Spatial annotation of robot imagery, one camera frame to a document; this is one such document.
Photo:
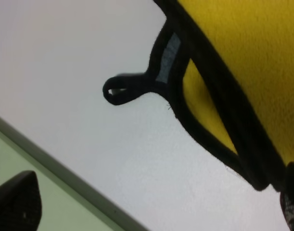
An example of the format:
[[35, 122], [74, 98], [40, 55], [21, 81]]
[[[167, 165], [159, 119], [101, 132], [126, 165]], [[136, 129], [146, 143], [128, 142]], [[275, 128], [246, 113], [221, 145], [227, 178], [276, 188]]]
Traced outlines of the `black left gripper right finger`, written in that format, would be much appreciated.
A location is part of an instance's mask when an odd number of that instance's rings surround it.
[[289, 230], [294, 231], [294, 162], [287, 166], [285, 188], [280, 194], [280, 204]]

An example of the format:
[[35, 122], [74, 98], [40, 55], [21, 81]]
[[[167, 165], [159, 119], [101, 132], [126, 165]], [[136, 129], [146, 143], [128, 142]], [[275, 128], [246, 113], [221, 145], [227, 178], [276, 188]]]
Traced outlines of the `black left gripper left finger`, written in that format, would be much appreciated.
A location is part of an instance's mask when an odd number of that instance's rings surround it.
[[0, 231], [36, 231], [42, 217], [37, 175], [22, 171], [0, 185]]

